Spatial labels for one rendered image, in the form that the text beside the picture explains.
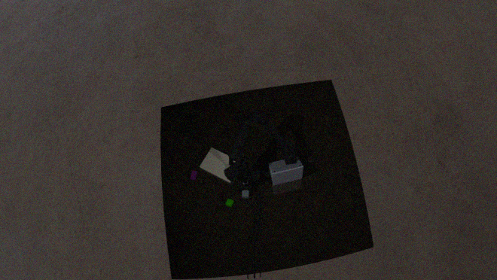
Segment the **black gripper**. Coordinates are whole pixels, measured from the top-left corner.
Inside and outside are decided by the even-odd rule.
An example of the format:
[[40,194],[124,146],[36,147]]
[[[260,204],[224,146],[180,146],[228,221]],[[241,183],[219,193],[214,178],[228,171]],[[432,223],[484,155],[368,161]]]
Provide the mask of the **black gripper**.
[[247,181],[250,181],[252,176],[253,176],[253,180],[260,180],[260,177],[261,177],[260,169],[254,169],[253,173],[251,173],[251,171],[248,171],[248,167],[247,167],[247,170],[245,172],[240,172],[236,176],[236,179],[239,181],[247,182]]

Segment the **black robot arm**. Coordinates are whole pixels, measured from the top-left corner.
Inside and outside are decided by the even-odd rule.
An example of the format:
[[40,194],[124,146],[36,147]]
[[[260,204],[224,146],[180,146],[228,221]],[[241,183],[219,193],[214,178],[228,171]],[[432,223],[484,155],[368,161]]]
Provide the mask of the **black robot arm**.
[[[247,167],[249,170],[250,159],[246,156],[243,157],[243,146],[245,144],[249,128],[254,123],[261,124],[276,140],[276,147],[279,151],[284,153],[285,164],[297,163],[297,149],[293,147],[292,143],[283,138],[275,126],[270,122],[266,111],[254,110],[246,118],[242,119],[242,124],[239,129],[238,136],[236,137],[235,144],[228,153],[230,166],[224,170],[224,175],[229,181],[233,180],[240,172],[245,172]],[[235,163],[233,161],[235,161]]]

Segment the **beige flat rectangular block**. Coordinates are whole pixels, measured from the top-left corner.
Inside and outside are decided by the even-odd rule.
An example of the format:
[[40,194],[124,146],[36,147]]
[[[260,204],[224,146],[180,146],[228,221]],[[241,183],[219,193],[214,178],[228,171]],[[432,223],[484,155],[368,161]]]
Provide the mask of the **beige flat rectangular block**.
[[231,184],[224,175],[224,170],[229,167],[229,156],[211,148],[205,159],[201,162],[200,168],[227,181]]

